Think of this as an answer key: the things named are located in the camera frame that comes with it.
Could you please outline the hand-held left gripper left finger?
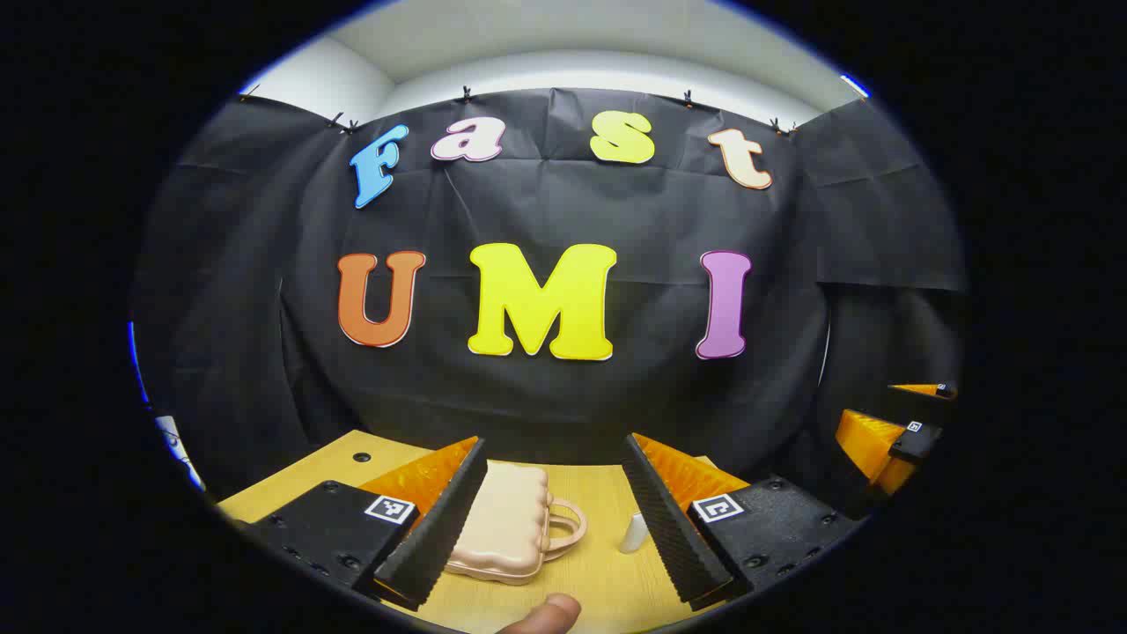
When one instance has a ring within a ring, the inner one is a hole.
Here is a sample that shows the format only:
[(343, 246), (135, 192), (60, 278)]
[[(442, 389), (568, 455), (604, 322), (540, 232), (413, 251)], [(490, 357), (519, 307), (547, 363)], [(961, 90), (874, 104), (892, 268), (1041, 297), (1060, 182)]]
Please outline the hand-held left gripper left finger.
[(319, 477), (238, 530), (319, 581), (416, 611), (431, 597), (487, 472), (470, 437), (361, 486)]

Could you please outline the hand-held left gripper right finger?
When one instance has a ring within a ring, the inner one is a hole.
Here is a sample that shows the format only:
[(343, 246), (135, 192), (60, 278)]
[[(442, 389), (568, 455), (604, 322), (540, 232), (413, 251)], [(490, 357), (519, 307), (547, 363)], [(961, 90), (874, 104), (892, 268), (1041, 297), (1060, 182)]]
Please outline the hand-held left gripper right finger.
[(863, 526), (789, 479), (748, 482), (641, 434), (622, 466), (681, 602), (692, 610), (766, 593)]

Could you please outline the small pink suitcase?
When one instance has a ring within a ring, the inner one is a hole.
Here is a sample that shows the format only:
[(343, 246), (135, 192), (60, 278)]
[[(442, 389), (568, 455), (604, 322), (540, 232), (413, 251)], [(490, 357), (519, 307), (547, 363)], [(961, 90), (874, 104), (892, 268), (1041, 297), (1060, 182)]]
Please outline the small pink suitcase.
[(445, 573), (529, 584), (586, 536), (586, 514), (552, 494), (545, 470), (488, 461)]

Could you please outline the white printed object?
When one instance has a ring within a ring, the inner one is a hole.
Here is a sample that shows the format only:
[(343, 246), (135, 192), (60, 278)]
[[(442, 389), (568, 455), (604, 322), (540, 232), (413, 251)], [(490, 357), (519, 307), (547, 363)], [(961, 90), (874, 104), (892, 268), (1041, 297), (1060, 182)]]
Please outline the white printed object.
[(178, 425), (174, 421), (174, 417), (156, 416), (154, 423), (161, 436), (165, 437), (166, 448), (172, 454), (174, 459), (180, 464), (181, 472), (185, 473), (194, 486), (201, 492), (205, 492), (206, 486), (185, 448), (184, 438), (181, 437), (180, 429), (178, 429)]

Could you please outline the black backdrop cloth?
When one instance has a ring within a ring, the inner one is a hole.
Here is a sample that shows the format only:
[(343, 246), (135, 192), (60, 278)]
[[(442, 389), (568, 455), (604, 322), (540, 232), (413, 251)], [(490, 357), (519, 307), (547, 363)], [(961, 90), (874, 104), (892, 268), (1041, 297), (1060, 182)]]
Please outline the black backdrop cloth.
[(842, 413), (961, 382), (953, 209), (862, 101), (779, 136), (613, 90), (350, 132), (236, 98), (148, 220), (137, 365), (218, 498), (350, 431), (539, 464), (636, 432), (857, 504)]

